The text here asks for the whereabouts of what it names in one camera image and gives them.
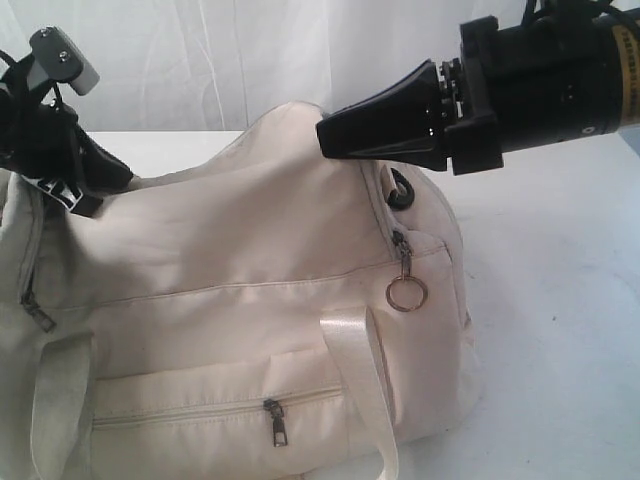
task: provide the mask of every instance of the bag handle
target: bag handle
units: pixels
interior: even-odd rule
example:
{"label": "bag handle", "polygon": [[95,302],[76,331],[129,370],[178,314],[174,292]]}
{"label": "bag handle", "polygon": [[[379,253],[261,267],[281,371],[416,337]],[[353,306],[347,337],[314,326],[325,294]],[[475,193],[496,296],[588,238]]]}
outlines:
{"label": "bag handle", "polygon": [[322,316],[320,326],[329,353],[382,455],[384,468],[378,480],[397,480],[398,447],[373,316],[366,307],[332,311]]}
{"label": "bag handle", "polygon": [[90,479],[93,334],[42,349],[31,416],[31,459],[40,480]]}

